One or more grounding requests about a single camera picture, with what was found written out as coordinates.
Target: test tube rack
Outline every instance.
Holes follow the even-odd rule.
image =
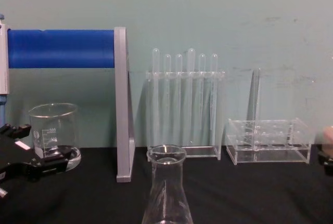
[[[261,70],[252,73],[247,119],[229,119],[226,149],[233,163],[310,161],[314,134],[299,118],[259,120]]]
[[[161,55],[152,51],[147,72],[147,146],[182,146],[187,157],[221,158],[224,72],[217,55]]]

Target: blue roller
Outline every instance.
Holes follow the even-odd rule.
[[[9,68],[114,68],[113,30],[9,30]]]

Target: gray stand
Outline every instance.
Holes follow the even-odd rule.
[[[135,139],[126,28],[114,29],[114,70],[117,114],[117,182],[130,182]]]

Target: teal wall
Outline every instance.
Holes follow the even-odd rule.
[[[331,0],[0,0],[0,12],[13,29],[127,27],[139,146],[145,144],[140,99],[155,47],[173,55],[189,47],[215,52],[229,78],[257,67],[292,70],[297,103],[283,111],[315,129],[333,123]],[[114,145],[113,70],[12,70],[10,79],[8,122],[28,121],[27,110],[38,103],[73,102],[80,107],[81,146]],[[247,86],[227,88],[228,116],[243,116]],[[272,109],[282,110],[278,102]]]

